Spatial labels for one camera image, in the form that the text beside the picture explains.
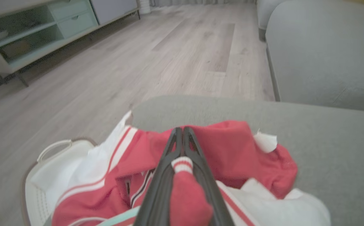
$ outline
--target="gray ottoman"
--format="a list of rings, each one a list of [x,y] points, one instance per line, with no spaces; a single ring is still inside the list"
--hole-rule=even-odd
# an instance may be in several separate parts
[[[266,38],[276,99],[364,110],[364,5],[281,3]]]
[[[278,136],[298,164],[295,186],[330,210],[332,225],[364,225],[364,111],[198,96],[162,96],[133,110],[133,125],[164,131],[223,120]]]

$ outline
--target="wooden floor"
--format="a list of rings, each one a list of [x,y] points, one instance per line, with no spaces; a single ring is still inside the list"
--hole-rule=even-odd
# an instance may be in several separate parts
[[[274,100],[255,8],[185,5],[128,17],[32,65],[30,87],[0,86],[0,226],[22,225],[21,178],[50,143],[100,143],[128,109],[159,95]]]

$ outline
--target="light green drawer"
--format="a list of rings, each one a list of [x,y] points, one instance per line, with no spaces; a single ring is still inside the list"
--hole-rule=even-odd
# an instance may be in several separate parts
[[[50,3],[49,9],[56,20],[61,20],[90,10],[91,7],[88,0],[61,0]]]
[[[84,13],[60,22],[59,28],[63,37],[68,38],[96,25],[97,21],[94,15],[92,13]]]

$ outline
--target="white cabinet door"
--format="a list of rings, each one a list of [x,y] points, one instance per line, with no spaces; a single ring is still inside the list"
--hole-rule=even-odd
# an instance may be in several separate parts
[[[137,8],[136,0],[91,0],[100,25]]]

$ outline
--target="red stripe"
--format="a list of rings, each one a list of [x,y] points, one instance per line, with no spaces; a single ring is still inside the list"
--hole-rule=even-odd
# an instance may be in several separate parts
[[[70,191],[74,190],[74,189],[77,189],[77,188],[81,188],[81,187],[85,187],[85,186],[94,186],[98,183],[100,183],[101,181],[103,181],[106,176],[108,175],[109,171],[110,171],[110,168],[111,168],[111,164],[112,164],[112,160],[113,160],[113,157],[115,156],[115,153],[117,152],[117,149],[119,148],[120,144],[123,142],[123,140],[125,139],[126,135],[128,134],[128,132],[130,131],[131,127],[129,127],[127,130],[126,130],[126,133],[123,135],[123,137],[120,139],[120,141],[118,142],[118,144],[116,145],[116,148],[114,150],[114,152],[112,153],[112,156],[111,156],[111,159],[110,159],[110,162],[109,162],[109,165],[108,165],[108,169],[105,173],[105,175],[103,176],[103,178],[101,178],[99,181],[97,182],[94,182],[94,183],[90,183],[90,184],[85,184],[85,185],[81,185],[81,186],[75,186],[75,187],[72,187],[71,189],[67,190],[66,192],[63,193],[63,195],[60,196],[60,198],[58,199],[58,201],[60,201],[63,196],[65,196],[67,193],[69,193]]]
[[[122,221],[120,223],[114,224],[113,226],[129,226],[132,223],[134,223],[135,219],[136,219],[136,217],[132,217],[132,218],[129,218],[129,219],[127,219],[125,221]]]
[[[173,168],[175,169],[176,166],[179,166],[179,165],[186,165],[186,166],[190,167],[191,169],[193,169],[193,166],[186,160],[182,160],[182,161],[179,161],[179,162],[175,163],[173,165]]]
[[[224,200],[228,205],[238,214],[238,216],[246,223],[248,226],[255,226],[251,220],[246,216],[245,213],[235,204],[235,202],[220,188],[220,192]]]

